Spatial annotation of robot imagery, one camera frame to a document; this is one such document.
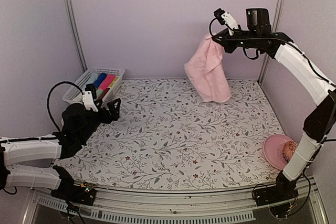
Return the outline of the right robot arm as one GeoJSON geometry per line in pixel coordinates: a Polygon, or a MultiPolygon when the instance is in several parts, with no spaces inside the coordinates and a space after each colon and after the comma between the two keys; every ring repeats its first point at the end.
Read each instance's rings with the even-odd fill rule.
{"type": "Polygon", "coordinates": [[[315,104],[315,109],[303,123],[302,137],[289,163],[276,178],[271,196],[284,200],[295,188],[309,163],[313,162],[322,144],[335,124],[335,84],[299,49],[285,33],[273,32],[269,12],[265,8],[246,9],[247,29],[243,30],[228,11],[219,8],[214,18],[225,29],[211,34],[214,42],[228,54],[237,48],[254,49],[257,59],[267,54],[286,68],[304,88],[315,104]]]}

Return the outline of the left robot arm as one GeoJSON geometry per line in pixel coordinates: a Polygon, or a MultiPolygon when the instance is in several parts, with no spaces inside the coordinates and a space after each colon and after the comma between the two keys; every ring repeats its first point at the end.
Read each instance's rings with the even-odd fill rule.
{"type": "Polygon", "coordinates": [[[1,140],[1,189],[6,187],[48,188],[57,196],[73,200],[86,189],[76,186],[72,176],[62,167],[40,168],[24,163],[41,159],[67,159],[87,144],[100,124],[109,124],[120,117],[121,100],[115,99],[106,108],[96,104],[69,105],[62,113],[60,131],[47,136],[4,138],[1,140]]]}

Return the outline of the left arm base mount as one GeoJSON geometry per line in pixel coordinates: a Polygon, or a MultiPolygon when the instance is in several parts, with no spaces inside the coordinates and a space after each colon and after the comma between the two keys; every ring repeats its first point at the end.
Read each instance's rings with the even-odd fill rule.
{"type": "Polygon", "coordinates": [[[65,202],[77,203],[86,206],[93,206],[97,191],[88,190],[85,187],[75,185],[71,181],[62,181],[57,189],[53,189],[50,195],[62,199],[65,202]]]}

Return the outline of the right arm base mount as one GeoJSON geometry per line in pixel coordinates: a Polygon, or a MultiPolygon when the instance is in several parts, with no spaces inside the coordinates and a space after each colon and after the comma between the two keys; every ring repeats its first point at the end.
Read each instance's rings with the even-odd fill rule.
{"type": "Polygon", "coordinates": [[[295,185],[276,183],[273,186],[266,186],[264,184],[258,184],[253,188],[251,196],[257,206],[264,206],[294,199],[299,196],[299,193],[295,185]]]}

